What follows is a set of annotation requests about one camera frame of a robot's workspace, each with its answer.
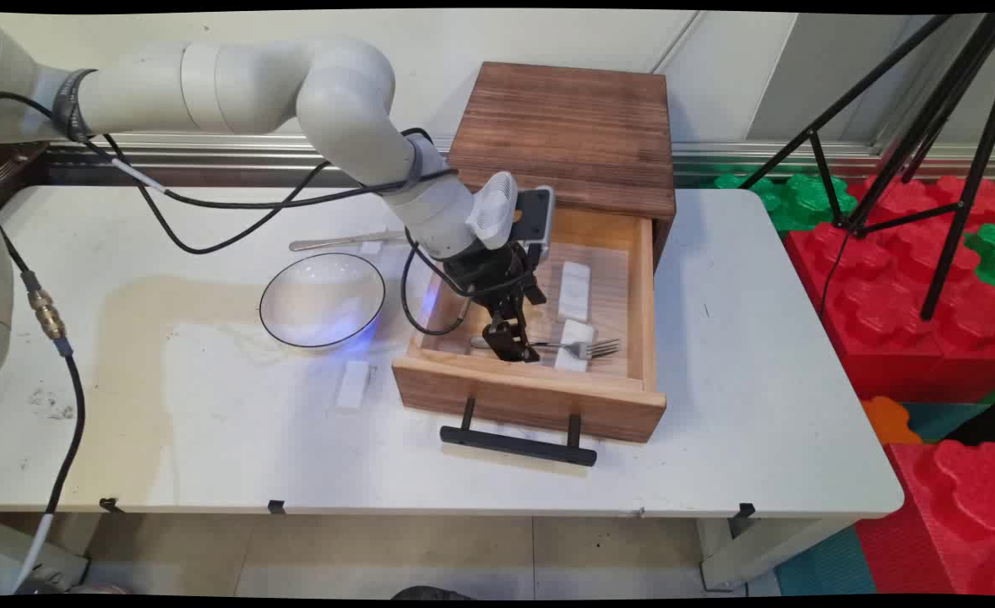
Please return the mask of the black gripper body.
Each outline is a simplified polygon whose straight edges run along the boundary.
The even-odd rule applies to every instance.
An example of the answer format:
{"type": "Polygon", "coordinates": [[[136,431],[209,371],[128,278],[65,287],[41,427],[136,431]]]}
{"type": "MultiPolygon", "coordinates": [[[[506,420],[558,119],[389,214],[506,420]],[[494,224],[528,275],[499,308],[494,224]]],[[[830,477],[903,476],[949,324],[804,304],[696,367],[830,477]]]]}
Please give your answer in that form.
{"type": "Polygon", "coordinates": [[[517,317],[525,301],[536,307],[547,302],[535,275],[542,253],[539,243],[524,247],[510,242],[495,250],[479,247],[443,261],[443,272],[456,287],[473,292],[475,304],[491,316],[517,317]]]}

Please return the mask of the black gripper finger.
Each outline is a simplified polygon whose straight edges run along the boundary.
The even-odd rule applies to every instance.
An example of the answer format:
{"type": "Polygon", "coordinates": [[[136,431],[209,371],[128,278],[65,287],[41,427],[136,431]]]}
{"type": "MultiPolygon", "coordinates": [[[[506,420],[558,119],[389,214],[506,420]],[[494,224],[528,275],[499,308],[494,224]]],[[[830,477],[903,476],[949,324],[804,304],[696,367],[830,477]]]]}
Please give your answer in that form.
{"type": "Polygon", "coordinates": [[[536,363],[540,361],[541,356],[537,353],[527,334],[525,317],[517,317],[513,321],[513,342],[516,346],[519,362],[536,363]]]}
{"type": "Polygon", "coordinates": [[[487,324],[487,346],[500,361],[522,362],[522,327],[520,318],[502,318],[495,314],[487,324]]]}

